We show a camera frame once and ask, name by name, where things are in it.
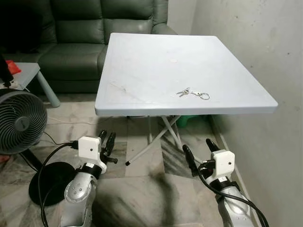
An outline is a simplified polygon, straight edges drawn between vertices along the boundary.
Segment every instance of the fan stand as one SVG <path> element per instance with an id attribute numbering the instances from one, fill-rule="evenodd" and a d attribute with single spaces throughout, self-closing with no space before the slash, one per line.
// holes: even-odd
<path id="1" fill-rule="evenodd" d="M 28 193 L 31 200 L 40 205 L 38 173 L 42 163 L 29 149 L 23 151 L 22 154 L 38 170 L 29 184 Z M 43 201 L 50 191 L 45 202 L 46 206 L 57 204 L 64 199 L 65 188 L 73 180 L 75 174 L 74 167 L 66 162 L 54 162 L 45 166 L 40 177 L 40 192 Z"/>

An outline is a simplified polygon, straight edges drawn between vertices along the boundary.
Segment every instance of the key ring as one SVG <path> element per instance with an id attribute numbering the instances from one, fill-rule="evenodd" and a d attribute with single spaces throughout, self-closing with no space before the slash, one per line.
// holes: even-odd
<path id="1" fill-rule="evenodd" d="M 205 92 L 196 92 L 196 91 L 190 91 L 191 94 L 199 96 L 203 100 L 208 100 L 210 99 L 210 96 L 208 93 Z"/>
<path id="2" fill-rule="evenodd" d="M 210 99 L 210 96 L 208 93 L 200 93 L 199 97 L 203 100 L 208 100 Z"/>

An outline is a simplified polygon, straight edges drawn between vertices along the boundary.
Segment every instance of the black fan base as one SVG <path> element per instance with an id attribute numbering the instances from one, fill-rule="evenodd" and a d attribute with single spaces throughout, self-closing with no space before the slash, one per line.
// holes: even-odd
<path id="1" fill-rule="evenodd" d="M 45 166 L 40 177 L 41 197 L 44 200 L 48 191 L 52 188 L 47 196 L 45 205 L 51 206 L 59 203 L 64 199 L 64 191 L 66 186 L 76 175 L 74 167 L 66 162 L 54 162 Z M 38 193 L 38 173 L 36 173 L 29 184 L 28 189 L 31 200 L 40 205 Z"/>

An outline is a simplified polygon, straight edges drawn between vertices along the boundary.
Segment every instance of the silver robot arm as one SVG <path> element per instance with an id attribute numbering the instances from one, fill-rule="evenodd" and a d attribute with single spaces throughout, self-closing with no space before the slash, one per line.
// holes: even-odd
<path id="1" fill-rule="evenodd" d="M 97 181 L 107 170 L 106 163 L 117 163 L 109 158 L 116 135 L 111 133 L 107 146 L 102 148 L 106 136 L 81 137 L 78 140 L 79 158 L 84 163 L 75 178 L 66 186 L 61 217 L 61 227 L 90 227 L 92 222 L 92 204 L 96 197 Z"/>
<path id="2" fill-rule="evenodd" d="M 190 149 L 187 145 L 183 145 L 183 151 L 192 176 L 199 175 L 202 182 L 211 190 L 214 189 L 217 192 L 248 201 L 240 192 L 237 183 L 230 182 L 227 177 L 234 171 L 235 155 L 230 151 L 220 150 L 210 139 L 207 139 L 206 143 L 212 152 L 211 159 L 203 162 L 199 170 Z M 249 205 L 219 194 L 216 195 L 216 200 L 224 227 L 254 227 Z"/>

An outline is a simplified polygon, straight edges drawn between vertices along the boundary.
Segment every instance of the white wall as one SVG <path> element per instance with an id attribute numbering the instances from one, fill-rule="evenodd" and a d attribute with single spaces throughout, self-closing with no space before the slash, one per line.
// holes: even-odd
<path id="1" fill-rule="evenodd" d="M 272 227 L 303 226 L 302 21 L 301 0 L 197 0 L 192 26 L 219 37 L 279 103 L 215 118 Z"/>
<path id="2" fill-rule="evenodd" d="M 190 35 L 197 0 L 169 0 L 167 24 L 179 35 Z"/>

